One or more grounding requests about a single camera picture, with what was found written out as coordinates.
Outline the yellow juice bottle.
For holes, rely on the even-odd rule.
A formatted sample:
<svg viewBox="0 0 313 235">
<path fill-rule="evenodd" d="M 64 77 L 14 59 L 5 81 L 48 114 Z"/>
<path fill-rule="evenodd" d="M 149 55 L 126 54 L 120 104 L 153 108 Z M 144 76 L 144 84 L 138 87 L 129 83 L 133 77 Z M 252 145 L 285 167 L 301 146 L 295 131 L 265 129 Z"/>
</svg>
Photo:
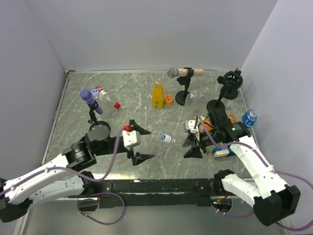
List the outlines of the yellow juice bottle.
<svg viewBox="0 0 313 235">
<path fill-rule="evenodd" d="M 163 97 L 163 84 L 161 79 L 157 79 L 154 82 L 153 90 L 152 90 L 152 106 L 155 109 L 161 109 L 164 104 L 164 97 Z"/>
</svg>

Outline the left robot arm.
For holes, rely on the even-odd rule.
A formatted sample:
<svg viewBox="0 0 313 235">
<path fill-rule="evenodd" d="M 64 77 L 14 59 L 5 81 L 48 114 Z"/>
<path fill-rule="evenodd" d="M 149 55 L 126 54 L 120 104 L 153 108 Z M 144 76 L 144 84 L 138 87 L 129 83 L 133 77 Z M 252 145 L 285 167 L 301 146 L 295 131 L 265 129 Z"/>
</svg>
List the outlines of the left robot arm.
<svg viewBox="0 0 313 235">
<path fill-rule="evenodd" d="M 134 153 L 141 144 L 141 136 L 151 134 L 133 119 L 122 126 L 116 137 L 111 137 L 108 123 L 92 124 L 89 131 L 71 147 L 41 167 L 12 180 L 0 180 L 0 220 L 12 222 L 29 210 L 55 199 L 68 196 L 90 197 L 96 193 L 97 184 L 110 173 L 118 153 L 127 153 L 134 166 L 151 154 Z M 97 163 L 97 156 L 112 155 L 107 172 L 95 179 L 86 168 Z"/>
</svg>

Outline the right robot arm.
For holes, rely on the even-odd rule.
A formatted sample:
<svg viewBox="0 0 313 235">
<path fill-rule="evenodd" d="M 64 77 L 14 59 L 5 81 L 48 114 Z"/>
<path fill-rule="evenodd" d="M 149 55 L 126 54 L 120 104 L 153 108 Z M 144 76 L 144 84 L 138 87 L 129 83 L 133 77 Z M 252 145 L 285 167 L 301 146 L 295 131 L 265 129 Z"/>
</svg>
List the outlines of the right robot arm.
<svg viewBox="0 0 313 235">
<path fill-rule="evenodd" d="M 269 226 L 295 213 L 300 199 L 297 186 L 289 186 L 259 150 L 250 131 L 242 122 L 232 123 L 224 108 L 209 112 L 212 130 L 200 132 L 205 124 L 200 117 L 187 120 L 184 130 L 194 146 L 185 158 L 201 158 L 205 148 L 214 145 L 230 147 L 241 160 L 255 184 L 250 184 L 233 171 L 221 170 L 214 175 L 214 191 L 219 195 L 234 194 L 249 204 L 265 226 Z"/>
</svg>

